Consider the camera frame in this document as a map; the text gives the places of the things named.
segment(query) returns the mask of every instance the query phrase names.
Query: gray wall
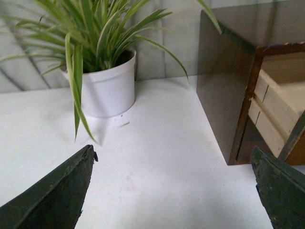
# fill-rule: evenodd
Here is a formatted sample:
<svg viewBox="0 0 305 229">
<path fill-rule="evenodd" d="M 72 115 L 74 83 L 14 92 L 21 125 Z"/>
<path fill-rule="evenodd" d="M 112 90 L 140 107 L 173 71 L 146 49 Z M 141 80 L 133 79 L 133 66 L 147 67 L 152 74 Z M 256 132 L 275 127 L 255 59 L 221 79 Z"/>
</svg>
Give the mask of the gray wall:
<svg viewBox="0 0 305 229">
<path fill-rule="evenodd" d="M 206 0 L 211 8 L 271 2 L 272 0 Z M 11 2 L 23 3 L 25 0 Z M 28 7 L 36 8 L 30 1 Z M 150 37 L 169 48 L 185 65 L 189 75 L 196 75 L 198 58 L 198 38 L 201 6 L 195 0 L 152 0 L 134 18 L 142 18 L 155 9 L 167 8 L 173 14 L 157 22 L 156 25 L 173 30 L 176 34 L 163 31 L 150 32 Z M 0 0 L 0 9 L 13 15 L 22 15 L 21 11 L 12 11 L 4 8 Z M 14 44 L 15 38 L 11 35 L 0 35 L 0 57 L 21 53 L 22 49 Z M 138 51 L 138 80 L 157 79 L 184 76 L 180 66 L 168 54 L 144 42 L 136 45 Z M 37 90 L 68 86 L 59 71 L 41 77 L 47 64 L 33 62 L 29 59 L 20 59 L 0 63 L 0 92 L 14 92 L 20 90 Z"/>
</svg>

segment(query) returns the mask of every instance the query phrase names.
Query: white table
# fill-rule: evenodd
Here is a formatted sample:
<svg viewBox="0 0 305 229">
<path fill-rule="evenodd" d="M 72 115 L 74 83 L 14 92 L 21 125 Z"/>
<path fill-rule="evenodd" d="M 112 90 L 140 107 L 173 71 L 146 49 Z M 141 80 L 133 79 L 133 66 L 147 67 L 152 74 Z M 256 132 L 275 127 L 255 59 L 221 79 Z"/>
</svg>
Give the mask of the white table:
<svg viewBox="0 0 305 229">
<path fill-rule="evenodd" d="M 226 165 L 185 77 L 136 82 L 130 110 L 88 122 L 99 145 L 82 126 L 74 142 L 68 88 L 0 94 L 0 205 L 92 144 L 78 229 L 272 228 L 251 165 Z"/>
</svg>

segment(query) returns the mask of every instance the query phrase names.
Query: plant leaf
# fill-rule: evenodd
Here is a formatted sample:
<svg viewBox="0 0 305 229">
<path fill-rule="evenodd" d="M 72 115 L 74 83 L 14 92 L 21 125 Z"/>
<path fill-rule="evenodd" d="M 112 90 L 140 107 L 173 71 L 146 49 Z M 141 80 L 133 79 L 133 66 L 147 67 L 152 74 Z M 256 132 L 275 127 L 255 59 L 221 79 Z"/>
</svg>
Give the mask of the plant leaf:
<svg viewBox="0 0 305 229">
<path fill-rule="evenodd" d="M 181 63 L 181 61 L 168 48 L 166 48 L 164 45 L 161 45 L 161 44 L 159 44 L 159 43 L 157 43 L 157 42 L 155 42 L 155 41 L 153 41 L 153 40 L 151 40 L 151 39 L 149 39 L 147 37 L 144 37 L 144 36 L 141 36 L 141 35 L 138 35 L 138 34 L 135 35 L 135 36 L 137 38 L 141 39 L 141 40 L 147 41 L 148 43 L 150 43 L 150 44 L 152 44 L 152 45 L 154 45 L 154 46 L 156 46 L 156 47 L 166 51 L 168 54 L 170 54 L 178 62 L 178 64 L 182 67 L 185 75 L 188 78 L 187 71 L 186 71 L 184 65 Z"/>
<path fill-rule="evenodd" d="M 88 135 L 90 138 L 94 141 L 95 139 L 93 138 L 93 135 L 89 129 L 87 120 L 85 118 L 85 115 L 83 114 L 83 111 L 81 109 L 81 94 L 79 94 L 78 90 L 78 85 L 77 81 L 79 82 L 79 78 L 82 77 L 82 71 L 81 74 L 78 71 L 74 71 L 73 66 L 76 66 L 78 64 L 81 64 L 82 62 L 82 54 L 80 53 L 80 48 L 76 48 L 74 50 L 74 58 L 72 59 L 72 51 L 71 51 L 71 44 L 70 44 L 70 38 L 71 35 L 68 33 L 65 38 L 65 47 L 66 47 L 66 63 L 67 63 L 67 70 L 68 70 L 68 76 L 69 76 L 69 83 L 70 83 L 70 88 L 73 96 L 73 101 L 74 101 L 74 119 L 75 122 L 75 138 L 77 135 L 77 130 L 79 126 L 79 122 L 83 123 Z"/>
<path fill-rule="evenodd" d="M 215 15 L 213 14 L 212 10 L 210 9 L 210 7 L 204 2 L 204 0 L 197 0 L 197 2 L 199 2 L 203 6 L 204 12 L 206 13 L 206 15 L 208 15 L 208 17 L 211 19 L 214 26 L 218 30 L 218 32 L 221 34 L 222 30 L 218 24 L 218 21 L 217 21 Z"/>
</svg>

